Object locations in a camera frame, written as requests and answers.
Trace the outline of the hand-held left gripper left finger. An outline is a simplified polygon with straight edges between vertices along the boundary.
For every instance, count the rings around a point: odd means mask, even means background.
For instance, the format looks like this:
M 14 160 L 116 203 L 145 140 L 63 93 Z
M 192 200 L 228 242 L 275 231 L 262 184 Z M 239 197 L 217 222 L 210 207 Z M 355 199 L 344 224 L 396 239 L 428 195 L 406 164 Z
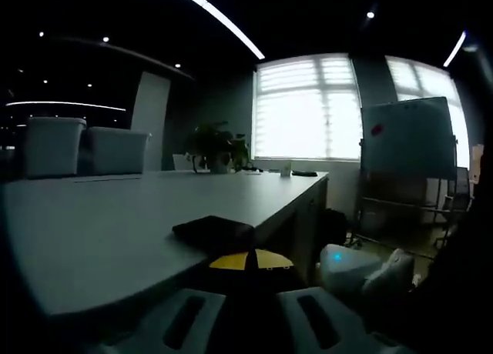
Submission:
M 205 353 L 226 296 L 181 289 L 148 312 L 136 329 L 95 353 Z

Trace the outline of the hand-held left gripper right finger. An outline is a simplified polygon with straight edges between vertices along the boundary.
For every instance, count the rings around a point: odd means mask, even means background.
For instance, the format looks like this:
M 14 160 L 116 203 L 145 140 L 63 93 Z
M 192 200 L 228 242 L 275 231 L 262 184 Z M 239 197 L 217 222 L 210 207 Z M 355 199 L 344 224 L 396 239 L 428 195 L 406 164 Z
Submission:
M 368 332 L 363 319 L 321 288 L 279 292 L 271 323 L 253 353 L 400 353 L 401 345 Z

